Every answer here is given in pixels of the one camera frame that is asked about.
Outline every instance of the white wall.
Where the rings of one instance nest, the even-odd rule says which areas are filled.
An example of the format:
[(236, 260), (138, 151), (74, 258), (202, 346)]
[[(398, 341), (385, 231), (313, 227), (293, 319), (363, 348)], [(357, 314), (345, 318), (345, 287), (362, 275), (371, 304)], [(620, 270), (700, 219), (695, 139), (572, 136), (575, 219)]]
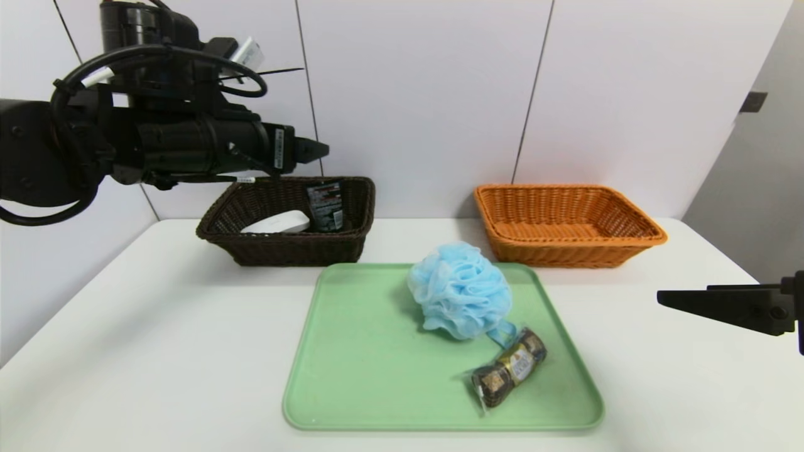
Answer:
[(790, 0), (556, 0), (517, 183), (603, 183), (680, 218)]
[(684, 221), (759, 281), (804, 269), (804, 2), (794, 2), (741, 114)]
[[(97, 2), (59, 2), (81, 55), (101, 52)], [(256, 37), (264, 69), (307, 65), (307, 73), (270, 76), (267, 97), (236, 101), (303, 136), (314, 138), (317, 127), (330, 144), (324, 174), (372, 177), (379, 217), (475, 215), (472, 189), (510, 182), (515, 167), (517, 183), (604, 183), (655, 216), (680, 217), (790, 2), (170, 5), (204, 39)], [(314, 163), (298, 174), (319, 171)], [(162, 218), (200, 217), (224, 188), (147, 192)]]
[[(51, 0), (0, 2), (0, 97), (47, 100), (52, 81), (77, 65)], [(0, 365), (154, 221), (140, 187), (105, 181), (94, 204), (73, 220), (41, 228), (0, 224)]]
[(300, 0), (326, 175), (367, 175), (378, 217), (476, 215), (509, 183), (550, 0)]
[[(99, 4), (98, 0), (59, 0), (64, 21), (85, 60), (103, 52)], [(265, 54), (261, 71), (305, 67), (294, 0), (172, 0), (167, 4), (195, 22), (202, 41), (227, 36), (243, 43), (252, 36)], [(259, 113), (264, 122), (292, 125), (297, 136), (315, 139), (306, 74), (288, 72), (265, 80), (269, 86), (267, 96), (229, 96), (229, 100)], [(300, 165), (293, 174), (321, 175), (321, 166), (318, 162)], [(227, 186), (180, 184), (169, 191), (146, 186), (146, 192), (160, 219), (200, 218)]]

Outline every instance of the green tray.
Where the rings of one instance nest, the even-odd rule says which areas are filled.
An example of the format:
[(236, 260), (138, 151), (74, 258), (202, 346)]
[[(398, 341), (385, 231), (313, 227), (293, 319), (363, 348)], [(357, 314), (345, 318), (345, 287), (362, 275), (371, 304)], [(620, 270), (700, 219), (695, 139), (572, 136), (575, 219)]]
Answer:
[(603, 400), (528, 267), (498, 264), (514, 295), (507, 317), (544, 341), (547, 359), (483, 415), (466, 373), (502, 350), (426, 331), (408, 264), (337, 264), (318, 279), (290, 373), (285, 419), (311, 430), (567, 430), (603, 418)]

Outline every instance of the wicker basket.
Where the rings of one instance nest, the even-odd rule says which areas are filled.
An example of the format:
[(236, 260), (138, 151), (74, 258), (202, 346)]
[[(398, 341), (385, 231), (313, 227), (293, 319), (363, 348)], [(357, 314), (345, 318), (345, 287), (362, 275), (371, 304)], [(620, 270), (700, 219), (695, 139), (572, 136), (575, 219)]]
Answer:
[[(306, 187), (341, 182), (343, 230), (243, 234), (240, 231), (271, 215), (300, 210), (309, 218)], [(233, 183), (207, 211), (195, 233), (217, 244), (240, 265), (327, 266), (356, 262), (374, 220), (374, 183), (369, 178), (279, 178)]]
[(667, 241), (617, 191), (598, 185), (484, 185), (474, 191), (498, 260), (606, 268)]

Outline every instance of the product package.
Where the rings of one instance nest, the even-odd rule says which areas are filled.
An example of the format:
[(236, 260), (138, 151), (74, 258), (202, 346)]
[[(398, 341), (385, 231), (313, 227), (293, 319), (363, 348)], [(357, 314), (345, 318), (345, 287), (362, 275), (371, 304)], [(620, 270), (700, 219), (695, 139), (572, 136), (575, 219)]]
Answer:
[(548, 350), (539, 336), (524, 327), (516, 341), (493, 363), (475, 369), (471, 384), (483, 411), (502, 404), (511, 391), (525, 381), (547, 357)]
[(343, 199), (339, 181), (307, 186), (310, 210), (319, 232), (337, 232), (343, 228)]

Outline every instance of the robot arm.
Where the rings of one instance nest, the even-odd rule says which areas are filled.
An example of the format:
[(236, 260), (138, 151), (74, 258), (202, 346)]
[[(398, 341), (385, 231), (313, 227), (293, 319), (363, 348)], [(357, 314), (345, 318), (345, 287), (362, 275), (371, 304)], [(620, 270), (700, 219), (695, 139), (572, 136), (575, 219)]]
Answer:
[[(35, 226), (72, 218), (92, 203), (106, 175), (168, 190), (234, 181), (221, 175), (234, 171), (276, 177), (329, 154), (329, 146), (297, 138), (289, 125), (261, 122), (224, 97), (268, 92), (262, 77), (238, 62), (259, 60), (258, 47), (238, 47), (232, 38), (202, 43), (188, 17), (152, 3), (101, 3), (105, 53), (54, 82), (50, 102), (0, 99), (0, 199), (72, 203), (36, 218), (0, 208), (0, 219)], [(223, 85), (223, 70), (258, 89)], [(114, 106), (113, 92), (128, 95), (129, 106)]]
[(660, 290), (656, 297), (660, 305), (767, 335), (795, 332), (798, 322), (798, 352), (804, 355), (804, 271), (779, 284)]

